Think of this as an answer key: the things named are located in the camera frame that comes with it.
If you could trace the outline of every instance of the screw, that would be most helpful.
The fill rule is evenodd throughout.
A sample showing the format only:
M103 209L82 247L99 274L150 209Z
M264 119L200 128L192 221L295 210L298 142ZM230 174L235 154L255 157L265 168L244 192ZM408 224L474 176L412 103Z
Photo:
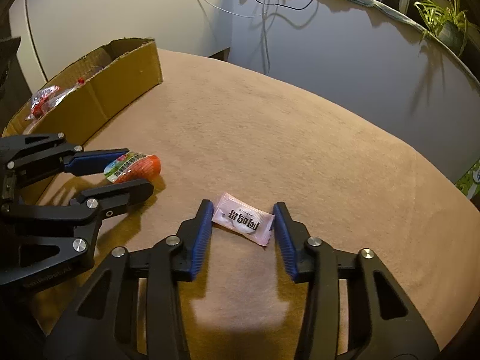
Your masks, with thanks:
M375 253L371 249L362 249L360 254L366 259L372 259L375 257Z
M112 250L113 257L121 257L125 254L125 248L121 246L117 246L114 250Z
M73 241L73 248L77 252L84 251L87 248L87 243L83 239L77 238L75 241Z
M322 240L318 237L310 237L307 242L310 246L320 246L322 244Z
M87 200L87 207L88 208L97 208L98 206L98 200L90 198Z
M166 237L165 242L169 246L175 246L180 243L180 238L178 238L176 235L171 235L170 237Z

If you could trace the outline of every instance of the white cable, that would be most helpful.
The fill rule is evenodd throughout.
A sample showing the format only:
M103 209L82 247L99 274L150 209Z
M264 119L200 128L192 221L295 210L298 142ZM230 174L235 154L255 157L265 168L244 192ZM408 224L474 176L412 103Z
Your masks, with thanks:
M266 30L266 11L265 11L265 4L267 0L263 0L262 4L262 35L263 35L263 41L265 42L265 55L267 58L267 70L265 72L265 75L270 74L270 54L268 52L268 41L267 41L267 30Z
M208 5L212 6L213 8L217 8L217 9L220 9L221 11L224 11L224 12L227 12L231 15L235 15L235 16L240 16L240 17L246 17L247 19L252 19L253 17L259 17L261 16L262 14L260 15L255 15L255 16L245 16L245 15L240 15L238 13L235 13L235 12L230 12L230 11L227 11L226 9L223 9L223 8L220 8L220 7L217 7L216 5L213 5L212 3L210 3L209 1L207 0L204 0Z
M265 5L266 5L266 0L263 0L263 4L262 4L262 12L260 15L254 15L254 16L245 16L245 15L240 15L238 13L235 13L235 12L230 12L230 11L227 11L226 9L223 9L223 8L220 8L220 7L217 7L216 5L210 3L209 1L207 0L204 0L208 5L212 6L213 8L216 8L216 9L220 9L221 11L223 12L226 12L226 13L229 13L231 15L235 15L235 16L239 16L239 17L245 17L247 19L253 19L254 17L259 17L261 16L262 17L262 34L263 34L263 40L265 42L265 54L266 54L266 58L267 58L267 71L266 71L266 75L268 75L270 73L270 54L268 52L268 42L267 42L267 32L266 32L266 26L265 26L265 21L266 21L266 13L268 12L268 8L267 10L265 10ZM278 9L278 4L280 3L280 0L277 0L277 4L274 5L276 7L276 9Z

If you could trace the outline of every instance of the plastic bag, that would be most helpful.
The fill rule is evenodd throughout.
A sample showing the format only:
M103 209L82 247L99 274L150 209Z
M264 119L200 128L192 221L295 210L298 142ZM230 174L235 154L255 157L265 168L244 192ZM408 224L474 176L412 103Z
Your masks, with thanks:
M63 91L59 95L44 102L42 104L42 116L45 115L48 111L54 109L57 105L59 105L62 102L62 100L65 98L65 96L73 92L77 87L78 85L75 85L73 88L68 88L66 91Z
M215 207L212 221L267 246L274 218L275 215L258 210L225 192Z
M109 163L103 174L110 182L118 184L135 179L152 181L160 174L160 170L160 159L156 155L129 151Z
M42 117L42 105L48 101L51 96L60 90L58 85L49 86L48 88L40 89L30 98L30 114L25 120L34 120Z

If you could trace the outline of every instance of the cardboard box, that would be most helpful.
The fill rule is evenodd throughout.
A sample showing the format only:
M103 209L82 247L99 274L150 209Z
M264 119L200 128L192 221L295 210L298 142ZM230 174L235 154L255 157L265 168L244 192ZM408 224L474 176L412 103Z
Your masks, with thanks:
M63 132L74 144L84 145L102 126L139 96L163 81L157 46L153 39L118 39L93 50L72 63L44 85L73 87L78 78L85 84L68 94L31 130ZM3 137L22 134L31 121L26 103L10 120ZM22 190L26 203L35 203L50 183L43 180Z

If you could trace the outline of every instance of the beige tablecloth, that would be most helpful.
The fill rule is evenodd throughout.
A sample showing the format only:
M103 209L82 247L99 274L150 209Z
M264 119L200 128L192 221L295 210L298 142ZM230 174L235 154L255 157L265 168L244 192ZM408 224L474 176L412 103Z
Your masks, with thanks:
M165 82L87 145L162 160L154 197L101 228L97 263L118 245L153 246L224 191L265 211L284 200L333 247L372 248L445 346L480 293L474 206L409 145L328 100L225 62L159 54ZM101 181L61 175L42 201L66 203ZM46 330L88 275L37 296ZM264 249L214 228L198 280L180 287L193 360L293 358L306 285L285 274L274 239Z

